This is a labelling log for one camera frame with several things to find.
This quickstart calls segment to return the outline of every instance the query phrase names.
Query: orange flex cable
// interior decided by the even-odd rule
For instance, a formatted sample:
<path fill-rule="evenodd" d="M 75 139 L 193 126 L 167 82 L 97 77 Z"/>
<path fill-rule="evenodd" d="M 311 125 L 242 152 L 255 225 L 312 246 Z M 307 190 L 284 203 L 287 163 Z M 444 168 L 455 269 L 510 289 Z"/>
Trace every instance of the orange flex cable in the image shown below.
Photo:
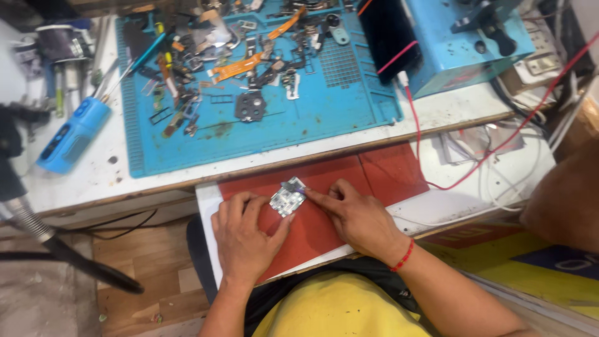
<path fill-rule="evenodd" d="M 302 6 L 297 12 L 295 12 L 295 14 L 291 17 L 291 19 L 289 19 L 289 21 L 285 22 L 284 24 L 281 25 L 281 27 L 273 30 L 272 32 L 268 33 L 268 38 L 271 40 L 274 40 L 275 38 L 277 38 L 279 35 L 281 35 L 282 33 L 286 32 L 287 29 L 291 28 L 291 26 L 294 25 L 294 23 L 296 23 L 299 19 L 301 14 L 305 11 L 305 6 Z"/>
<path fill-rule="evenodd" d="M 231 76 L 235 76 L 237 74 L 245 73 L 248 70 L 252 70 L 258 63 L 260 63 L 260 56 L 262 56 L 262 52 L 256 53 L 252 55 L 251 58 L 245 59 L 239 62 L 235 62 L 233 64 L 229 64 L 225 67 L 216 67 L 208 70 L 208 76 L 212 77 L 215 74 L 219 74 L 218 77 L 212 79 L 213 83 L 218 83 L 222 80 L 226 80 Z"/>

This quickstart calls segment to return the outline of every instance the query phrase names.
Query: small metal plate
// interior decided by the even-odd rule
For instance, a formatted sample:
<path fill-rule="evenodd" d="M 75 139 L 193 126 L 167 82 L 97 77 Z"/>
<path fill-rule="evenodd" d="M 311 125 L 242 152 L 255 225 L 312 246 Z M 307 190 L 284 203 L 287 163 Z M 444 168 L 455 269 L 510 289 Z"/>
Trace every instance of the small metal plate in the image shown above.
<path fill-rule="evenodd" d="M 292 177 L 287 181 L 297 189 L 304 189 L 305 185 L 297 177 Z M 270 198 L 270 206 L 276 210 L 282 217 L 286 217 L 291 212 L 298 209 L 306 196 L 299 192 L 292 192 L 284 187 L 281 187 L 273 197 Z"/>

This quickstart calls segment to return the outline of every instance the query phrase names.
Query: blue silicone mat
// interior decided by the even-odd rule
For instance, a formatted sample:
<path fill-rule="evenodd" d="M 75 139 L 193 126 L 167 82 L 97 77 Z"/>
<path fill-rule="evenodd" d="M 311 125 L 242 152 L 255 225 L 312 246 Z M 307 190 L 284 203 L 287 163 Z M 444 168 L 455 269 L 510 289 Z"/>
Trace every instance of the blue silicone mat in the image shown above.
<path fill-rule="evenodd" d="M 280 5 L 281 1 L 266 0 L 260 13 L 231 15 L 224 19 L 229 25 L 238 20 L 258 22 L 256 33 L 265 35 L 290 18 L 265 18 L 268 13 L 278 12 Z M 393 119 L 401 121 L 403 114 L 394 87 L 383 86 L 379 82 L 356 13 L 347 14 L 336 7 L 308 15 L 328 13 L 341 16 L 351 43 L 340 46 L 332 38 L 327 38 L 317 56 L 308 56 L 307 63 L 311 66 L 298 70 L 297 100 L 287 100 L 286 89 L 281 85 L 265 85 L 262 96 L 267 106 L 261 121 L 241 122 L 234 117 L 234 102 L 210 103 L 208 95 L 233 95 L 235 101 L 237 95 L 247 92 L 231 83 L 231 78 L 216 84 L 224 86 L 224 89 L 202 89 L 203 102 L 196 122 L 199 128 L 194 137 L 183 135 L 186 121 L 172 137 L 165 139 L 162 132 L 172 116 L 157 125 L 150 123 L 149 117 L 154 114 L 153 97 L 141 93 L 147 78 L 135 73 L 124 79 L 121 90 L 131 176 L 151 176 L 391 124 Z M 151 19 L 147 33 L 153 36 Z M 116 22 L 121 72 L 129 62 L 122 35 L 126 20 L 119 18 Z M 275 53 L 288 61 L 292 60 L 291 49 L 296 48 L 290 36 L 291 33 L 287 32 L 276 38 L 274 46 Z M 233 52 L 230 60 L 241 59 L 245 52 L 244 42 Z M 151 57 L 146 66 L 158 69 L 155 59 L 155 56 Z M 266 65 L 258 66 L 258 74 L 266 70 Z M 206 73 L 211 68 L 213 62 L 205 62 L 205 70 L 194 73 L 194 76 L 197 80 L 211 80 Z M 236 81 L 247 85 L 246 79 Z M 173 107 L 168 90 L 165 90 L 162 104 Z"/>

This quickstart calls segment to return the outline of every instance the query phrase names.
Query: stain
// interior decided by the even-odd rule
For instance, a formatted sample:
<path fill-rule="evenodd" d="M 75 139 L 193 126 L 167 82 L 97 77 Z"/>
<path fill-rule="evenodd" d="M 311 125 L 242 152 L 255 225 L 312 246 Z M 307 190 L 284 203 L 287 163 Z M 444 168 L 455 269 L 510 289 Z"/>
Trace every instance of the stain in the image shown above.
<path fill-rule="evenodd" d="M 221 138 L 232 127 L 233 123 L 222 123 L 214 131 L 214 136 L 216 136 L 216 138 Z"/>

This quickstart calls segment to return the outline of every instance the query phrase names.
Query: wooden floor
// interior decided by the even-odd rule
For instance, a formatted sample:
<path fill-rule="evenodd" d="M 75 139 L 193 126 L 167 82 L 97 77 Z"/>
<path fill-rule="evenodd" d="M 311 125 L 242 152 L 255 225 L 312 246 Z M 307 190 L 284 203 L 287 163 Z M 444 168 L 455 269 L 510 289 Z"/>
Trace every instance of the wooden floor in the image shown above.
<path fill-rule="evenodd" d="M 186 224 L 180 224 L 135 230 L 110 241 L 95 239 L 96 261 L 119 269 L 146 289 L 131 295 L 98 284 L 99 310 L 108 317 L 102 323 L 103 337 L 132 336 L 206 315 L 210 305 L 189 257 L 185 229 Z M 150 321 L 158 313 L 161 325 Z"/>

